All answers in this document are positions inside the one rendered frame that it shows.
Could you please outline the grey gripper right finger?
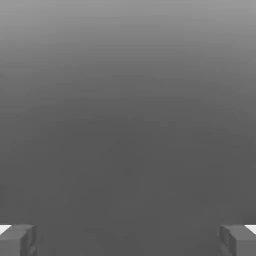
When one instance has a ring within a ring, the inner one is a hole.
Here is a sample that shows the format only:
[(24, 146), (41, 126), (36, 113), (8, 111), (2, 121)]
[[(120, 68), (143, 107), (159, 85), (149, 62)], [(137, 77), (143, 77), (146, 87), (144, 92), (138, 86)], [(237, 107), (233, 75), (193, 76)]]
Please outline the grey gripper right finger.
[(222, 256), (256, 256), (256, 224), (221, 225)]

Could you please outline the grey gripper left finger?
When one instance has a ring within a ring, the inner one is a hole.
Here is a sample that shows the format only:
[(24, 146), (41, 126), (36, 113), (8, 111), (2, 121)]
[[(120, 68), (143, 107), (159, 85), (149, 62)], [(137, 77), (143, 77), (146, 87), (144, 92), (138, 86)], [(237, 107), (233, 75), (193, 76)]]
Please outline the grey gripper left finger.
[(0, 256), (38, 256), (37, 226), (0, 225)]

